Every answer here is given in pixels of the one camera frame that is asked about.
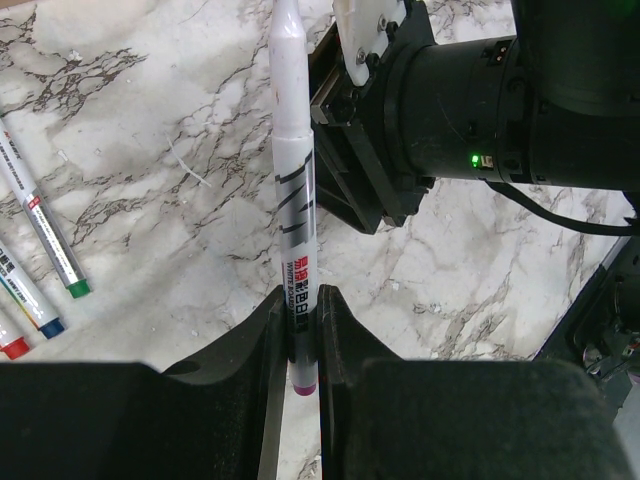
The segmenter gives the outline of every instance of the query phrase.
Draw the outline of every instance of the blue marker cap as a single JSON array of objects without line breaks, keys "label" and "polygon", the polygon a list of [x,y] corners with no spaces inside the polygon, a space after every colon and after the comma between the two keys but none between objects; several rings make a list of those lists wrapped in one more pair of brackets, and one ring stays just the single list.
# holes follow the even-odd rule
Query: blue marker cap
[{"label": "blue marker cap", "polygon": [[59,318],[54,318],[49,323],[46,323],[43,326],[41,326],[39,330],[42,332],[42,334],[45,337],[47,337],[47,340],[49,340],[55,337],[56,335],[64,332],[64,327],[62,326],[62,323],[60,322]]}]

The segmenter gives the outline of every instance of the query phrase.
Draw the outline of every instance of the red marker cap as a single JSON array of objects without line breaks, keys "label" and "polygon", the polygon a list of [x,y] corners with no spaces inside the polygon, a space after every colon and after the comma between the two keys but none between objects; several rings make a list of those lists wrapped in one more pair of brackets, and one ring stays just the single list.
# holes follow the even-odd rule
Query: red marker cap
[{"label": "red marker cap", "polygon": [[24,341],[24,337],[20,337],[18,340],[14,340],[9,345],[0,348],[0,352],[4,352],[9,360],[15,360],[16,358],[20,358],[22,355],[27,353],[29,350],[29,345]]}]

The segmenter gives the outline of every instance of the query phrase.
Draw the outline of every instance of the black cable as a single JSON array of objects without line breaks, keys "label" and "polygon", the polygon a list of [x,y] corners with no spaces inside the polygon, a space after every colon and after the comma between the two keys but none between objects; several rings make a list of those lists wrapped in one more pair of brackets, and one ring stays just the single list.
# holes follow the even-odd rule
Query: black cable
[{"label": "black cable", "polygon": [[628,227],[618,227],[614,225],[599,225],[596,223],[582,222],[573,218],[556,215],[542,208],[531,198],[527,197],[520,190],[507,183],[487,182],[489,188],[494,192],[504,195],[509,200],[516,202],[518,205],[526,208],[534,215],[544,218],[545,220],[587,235],[603,235],[607,237],[633,237],[640,236],[640,224],[633,224]]}]

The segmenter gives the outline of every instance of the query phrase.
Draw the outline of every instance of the marker cap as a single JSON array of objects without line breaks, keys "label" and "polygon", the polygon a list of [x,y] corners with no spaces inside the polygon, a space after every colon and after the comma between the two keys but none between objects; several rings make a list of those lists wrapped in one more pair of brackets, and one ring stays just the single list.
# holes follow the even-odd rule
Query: marker cap
[{"label": "marker cap", "polygon": [[59,318],[54,318],[49,323],[45,323],[38,330],[40,330],[42,334],[47,337],[47,340],[49,340],[64,332],[64,326],[62,325],[62,322],[60,322]]},{"label": "marker cap", "polygon": [[76,282],[76,283],[72,283],[67,287],[67,290],[69,290],[69,293],[71,293],[71,296],[73,298],[84,297],[85,295],[88,295],[89,293],[91,293],[91,288],[89,288],[89,282],[87,282],[86,279],[80,280],[79,282]]},{"label": "marker cap", "polygon": [[9,345],[0,348],[0,351],[9,357],[9,360],[15,360],[27,353],[29,350],[31,349],[29,348],[29,345],[27,345],[27,342],[24,341],[24,337],[20,337]]}]

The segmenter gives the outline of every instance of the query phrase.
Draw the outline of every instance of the marker barrel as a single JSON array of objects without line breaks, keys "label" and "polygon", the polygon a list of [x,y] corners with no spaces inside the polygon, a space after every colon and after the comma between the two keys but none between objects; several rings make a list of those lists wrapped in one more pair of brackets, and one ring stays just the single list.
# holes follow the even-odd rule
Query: marker barrel
[{"label": "marker barrel", "polygon": [[30,350],[18,328],[4,315],[0,315],[0,352],[10,360],[21,357]]},{"label": "marker barrel", "polygon": [[0,283],[31,324],[46,338],[53,338],[64,331],[58,312],[2,242],[0,242]]},{"label": "marker barrel", "polygon": [[88,294],[90,288],[86,277],[2,121],[0,128],[3,130],[0,134],[0,171],[22,205],[65,288],[73,298]]},{"label": "marker barrel", "polygon": [[298,394],[309,395],[318,376],[318,272],[306,32],[297,0],[274,0],[269,66],[290,378]]}]

